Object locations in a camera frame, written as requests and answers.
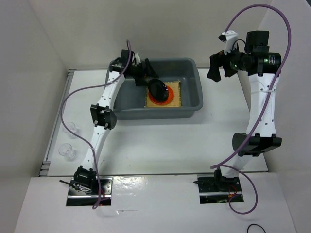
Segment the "black round plate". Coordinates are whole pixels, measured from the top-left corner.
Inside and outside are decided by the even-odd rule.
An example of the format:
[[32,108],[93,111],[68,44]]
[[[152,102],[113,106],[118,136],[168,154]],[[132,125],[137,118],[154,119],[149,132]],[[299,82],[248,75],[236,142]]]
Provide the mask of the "black round plate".
[[151,97],[157,102],[165,102],[169,98],[169,90],[167,85],[159,79],[151,79],[148,82],[148,90]]

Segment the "orange plastic plate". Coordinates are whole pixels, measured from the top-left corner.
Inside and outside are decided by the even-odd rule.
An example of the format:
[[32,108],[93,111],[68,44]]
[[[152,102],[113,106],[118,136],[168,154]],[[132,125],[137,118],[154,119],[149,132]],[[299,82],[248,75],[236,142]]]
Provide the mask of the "orange plastic plate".
[[157,105],[167,105],[174,99],[174,92],[171,87],[159,87],[158,90],[148,91],[148,98]]

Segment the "square bamboo mat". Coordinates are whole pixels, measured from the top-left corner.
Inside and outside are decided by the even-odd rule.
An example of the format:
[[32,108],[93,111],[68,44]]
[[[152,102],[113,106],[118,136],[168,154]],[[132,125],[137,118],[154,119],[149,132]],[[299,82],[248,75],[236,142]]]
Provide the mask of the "square bamboo mat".
[[174,92],[174,99],[171,103],[167,105],[157,105],[150,101],[148,98],[148,88],[146,88],[145,92],[145,108],[180,108],[182,107],[181,103],[181,91],[180,91],[180,81],[173,81],[173,82],[165,82],[165,85],[172,88]]

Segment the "clear glass cup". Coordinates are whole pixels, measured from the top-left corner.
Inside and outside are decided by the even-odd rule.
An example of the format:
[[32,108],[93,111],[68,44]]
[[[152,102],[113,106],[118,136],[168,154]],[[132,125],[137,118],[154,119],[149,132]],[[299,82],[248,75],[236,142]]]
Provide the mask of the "clear glass cup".
[[63,126],[63,132],[65,135],[71,139],[77,138],[76,134],[78,134],[78,129],[76,128],[76,125],[73,122],[66,122],[65,126]]
[[65,157],[66,160],[72,161],[75,158],[75,150],[72,148],[72,145],[69,143],[62,144],[58,152],[61,156]]

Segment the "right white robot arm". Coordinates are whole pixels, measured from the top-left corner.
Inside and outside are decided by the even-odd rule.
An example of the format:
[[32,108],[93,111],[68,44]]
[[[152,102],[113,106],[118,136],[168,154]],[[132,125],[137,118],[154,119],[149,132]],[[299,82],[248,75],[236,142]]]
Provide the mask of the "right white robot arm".
[[225,43],[225,48],[210,56],[207,77],[219,82],[220,67],[224,69],[225,77],[245,71],[251,88],[250,119],[245,133],[233,135],[232,147],[235,156],[225,162],[224,167],[216,168],[213,178],[199,183],[200,190],[208,192],[229,191],[237,186],[239,171],[248,162],[280,147],[282,143],[275,128],[276,87],[282,58],[279,53],[269,51],[269,32],[248,32],[243,52],[239,50],[239,36],[235,31],[223,32],[219,39]]

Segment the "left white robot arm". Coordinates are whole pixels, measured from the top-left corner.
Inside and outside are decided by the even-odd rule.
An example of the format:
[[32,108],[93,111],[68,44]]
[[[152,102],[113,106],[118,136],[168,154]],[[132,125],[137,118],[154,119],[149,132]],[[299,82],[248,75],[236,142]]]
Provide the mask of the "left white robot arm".
[[116,126],[117,116],[113,112],[117,94],[126,77],[133,77],[139,85],[147,86],[147,77],[158,78],[149,59],[141,60],[139,55],[122,50],[121,56],[109,64],[106,83],[102,96],[91,105],[93,134],[90,146],[82,164],[74,173],[74,183],[86,194],[101,194],[101,182],[97,179],[96,166],[104,142],[110,131]]

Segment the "grey plastic bin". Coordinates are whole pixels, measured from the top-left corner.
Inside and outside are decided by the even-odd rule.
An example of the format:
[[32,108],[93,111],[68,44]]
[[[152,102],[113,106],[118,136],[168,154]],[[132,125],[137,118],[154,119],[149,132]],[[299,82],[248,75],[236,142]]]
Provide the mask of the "grey plastic bin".
[[192,117],[203,106],[203,93],[196,63],[191,58],[150,59],[159,79],[163,82],[179,81],[180,107],[146,107],[147,88],[136,86],[128,77],[115,99],[113,112],[118,120],[176,119]]

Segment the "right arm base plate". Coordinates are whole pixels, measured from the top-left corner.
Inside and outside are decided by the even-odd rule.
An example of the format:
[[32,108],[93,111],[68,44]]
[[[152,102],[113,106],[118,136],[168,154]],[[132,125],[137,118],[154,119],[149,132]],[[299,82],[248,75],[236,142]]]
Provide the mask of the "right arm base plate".
[[198,175],[193,182],[198,186],[201,204],[217,204],[231,202],[244,202],[242,188],[238,177],[215,178],[212,174]]

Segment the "aluminium table edge rail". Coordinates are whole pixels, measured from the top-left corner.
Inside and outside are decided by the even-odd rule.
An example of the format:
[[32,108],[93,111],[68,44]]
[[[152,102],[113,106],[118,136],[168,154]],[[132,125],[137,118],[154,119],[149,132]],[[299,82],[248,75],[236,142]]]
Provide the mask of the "aluminium table edge rail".
[[57,110],[57,115],[56,115],[56,118],[54,120],[52,132],[51,132],[48,144],[47,144],[45,156],[44,156],[44,159],[43,159],[43,162],[41,164],[40,171],[38,174],[39,177],[48,177],[48,171],[49,171],[51,160],[52,160],[53,150],[54,150],[55,143],[57,140],[58,131],[59,131],[59,128],[61,126],[61,120],[59,119],[60,118],[60,112],[61,112],[61,106],[63,104],[63,100],[65,99],[65,97],[69,93],[72,78],[74,76],[75,71],[76,71],[76,69],[70,69],[67,73],[66,83],[65,83],[63,93],[62,93],[62,96],[60,99],[59,107]]

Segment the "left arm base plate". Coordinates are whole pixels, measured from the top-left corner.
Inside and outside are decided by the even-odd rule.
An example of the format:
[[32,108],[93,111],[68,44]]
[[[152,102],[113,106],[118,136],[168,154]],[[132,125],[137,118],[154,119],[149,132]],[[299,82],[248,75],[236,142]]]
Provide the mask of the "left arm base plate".
[[[101,195],[99,206],[110,206],[112,199],[112,177],[100,177]],[[97,181],[93,187],[82,186],[76,183],[73,178],[69,182],[59,180],[60,183],[68,186],[68,195],[66,206],[93,206],[99,196]]]

